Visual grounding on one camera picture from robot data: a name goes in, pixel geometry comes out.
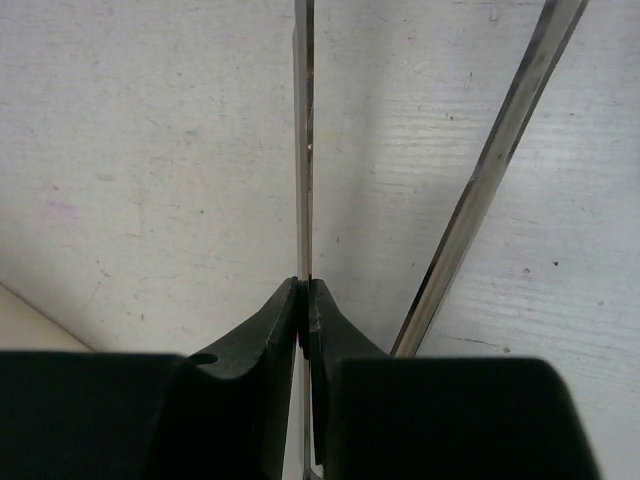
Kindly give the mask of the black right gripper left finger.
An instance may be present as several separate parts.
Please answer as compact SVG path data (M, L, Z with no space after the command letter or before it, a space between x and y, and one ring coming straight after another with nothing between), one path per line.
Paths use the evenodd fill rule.
M5 479L278 479L299 282L190 356L5 351Z

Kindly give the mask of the beige paper bag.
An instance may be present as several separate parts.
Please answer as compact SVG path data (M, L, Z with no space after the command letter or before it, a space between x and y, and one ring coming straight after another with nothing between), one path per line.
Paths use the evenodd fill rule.
M0 308L2 351L91 351L4 286L1 286L0 291Z

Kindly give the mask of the metal bread tongs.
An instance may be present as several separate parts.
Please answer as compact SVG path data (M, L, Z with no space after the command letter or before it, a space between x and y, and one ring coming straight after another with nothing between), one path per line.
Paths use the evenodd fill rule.
M584 1L545 2L476 166L394 341L392 355L416 355L586 7ZM305 289L312 284L314 8L312 1L297 1L294 4L297 269Z

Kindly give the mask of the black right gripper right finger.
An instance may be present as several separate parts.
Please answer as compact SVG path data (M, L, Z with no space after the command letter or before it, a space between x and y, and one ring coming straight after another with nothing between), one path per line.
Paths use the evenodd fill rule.
M395 358L309 292L314 447L328 479L596 479L571 395L545 361Z

